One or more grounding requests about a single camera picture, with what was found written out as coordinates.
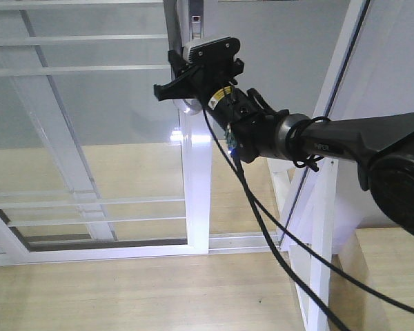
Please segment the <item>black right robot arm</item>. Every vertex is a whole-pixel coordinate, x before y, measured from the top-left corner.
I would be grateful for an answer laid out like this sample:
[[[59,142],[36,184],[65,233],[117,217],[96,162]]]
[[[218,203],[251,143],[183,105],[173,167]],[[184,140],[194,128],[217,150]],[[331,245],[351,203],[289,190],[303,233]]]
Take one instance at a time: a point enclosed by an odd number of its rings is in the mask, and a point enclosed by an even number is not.
[[[324,157],[357,164],[361,189],[379,209],[414,236],[414,112],[333,121],[272,109],[255,89],[241,91],[236,76],[244,63],[232,56],[193,63],[169,52],[177,76],[154,87],[158,100],[196,99],[221,126],[235,158],[292,161],[317,170]]]

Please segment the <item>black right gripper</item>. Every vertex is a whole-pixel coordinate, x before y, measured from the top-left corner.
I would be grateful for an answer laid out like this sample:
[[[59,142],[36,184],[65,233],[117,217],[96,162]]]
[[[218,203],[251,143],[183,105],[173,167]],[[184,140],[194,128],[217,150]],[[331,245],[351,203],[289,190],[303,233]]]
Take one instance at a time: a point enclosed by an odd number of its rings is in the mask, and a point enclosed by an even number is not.
[[[194,64],[170,50],[168,60],[175,78],[166,85],[154,86],[158,100],[198,100],[224,131],[231,154],[243,162],[251,163],[257,157],[290,159],[285,143],[278,137],[289,111],[275,111],[256,90],[243,92],[235,86],[235,76],[244,69],[240,59]]]

